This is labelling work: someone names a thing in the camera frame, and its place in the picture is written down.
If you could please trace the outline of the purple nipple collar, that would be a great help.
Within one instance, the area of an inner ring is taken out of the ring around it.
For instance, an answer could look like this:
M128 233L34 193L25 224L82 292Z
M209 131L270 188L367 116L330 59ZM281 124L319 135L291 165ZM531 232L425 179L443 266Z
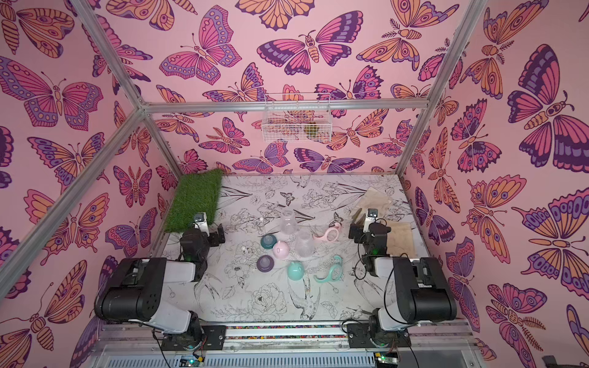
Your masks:
M270 255L263 255L256 262L256 268L263 273L270 272L274 266L275 261Z

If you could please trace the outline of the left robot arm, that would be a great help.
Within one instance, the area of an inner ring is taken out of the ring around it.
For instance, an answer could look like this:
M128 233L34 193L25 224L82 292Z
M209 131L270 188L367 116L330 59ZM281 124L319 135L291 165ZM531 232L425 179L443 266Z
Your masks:
M194 351L205 346L206 333L195 311L165 301L165 287L199 283L211 248L225 243L222 225L205 231L201 224L180 238L180 259L124 259L98 292L96 316L111 323L136 323L159 331L173 346Z

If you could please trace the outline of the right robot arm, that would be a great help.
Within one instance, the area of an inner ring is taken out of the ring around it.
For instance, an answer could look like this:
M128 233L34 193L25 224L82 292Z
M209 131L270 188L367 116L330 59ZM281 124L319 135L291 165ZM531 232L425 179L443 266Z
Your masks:
M375 345L408 338L406 330L423 322L455 320L456 302L439 262L434 258L412 259L408 254L392 255L387 241L392 228L383 222L351 224L348 238L357 245L359 256L354 277L382 278L382 306L368 317L367 334Z

